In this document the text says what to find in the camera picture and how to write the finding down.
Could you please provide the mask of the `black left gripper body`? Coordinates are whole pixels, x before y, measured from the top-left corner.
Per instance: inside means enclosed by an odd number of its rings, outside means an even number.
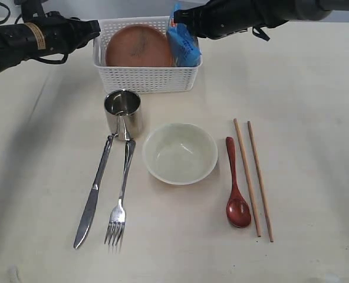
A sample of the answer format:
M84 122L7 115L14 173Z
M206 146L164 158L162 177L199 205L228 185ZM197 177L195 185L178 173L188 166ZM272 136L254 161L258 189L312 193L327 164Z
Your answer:
M67 57L100 35L97 20L83 21L77 17L66 18L57 11L43 17L35 17L24 25L32 33L27 37L29 58L41 58L62 54Z

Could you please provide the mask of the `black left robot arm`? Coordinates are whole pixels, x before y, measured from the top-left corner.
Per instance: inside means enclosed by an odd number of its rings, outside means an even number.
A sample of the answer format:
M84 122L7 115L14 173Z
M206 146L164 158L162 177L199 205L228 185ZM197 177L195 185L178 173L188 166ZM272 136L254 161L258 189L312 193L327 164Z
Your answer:
M10 8L0 1L7 16L0 20L0 73L23 61L61 65L77 49L100 35L97 20L65 18L58 11L45 13L44 1L15 1L21 13L14 24L7 25Z

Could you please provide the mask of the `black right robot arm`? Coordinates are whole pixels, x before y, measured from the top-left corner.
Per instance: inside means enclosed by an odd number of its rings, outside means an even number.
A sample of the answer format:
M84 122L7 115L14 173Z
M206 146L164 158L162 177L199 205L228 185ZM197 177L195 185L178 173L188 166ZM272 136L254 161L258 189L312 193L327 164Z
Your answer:
M191 35L218 40L251 29L264 41L273 29L289 21L320 21L332 11L349 11L349 0L225 0L209 1L174 12L173 21L184 24Z

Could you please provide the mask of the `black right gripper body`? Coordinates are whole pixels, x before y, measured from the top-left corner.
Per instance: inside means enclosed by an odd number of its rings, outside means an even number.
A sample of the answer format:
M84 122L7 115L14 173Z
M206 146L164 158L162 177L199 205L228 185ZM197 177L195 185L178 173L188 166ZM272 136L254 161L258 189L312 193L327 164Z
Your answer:
M262 16L254 1L209 1L204 5L174 12L174 22L185 24L199 38L218 40L236 32L260 25Z

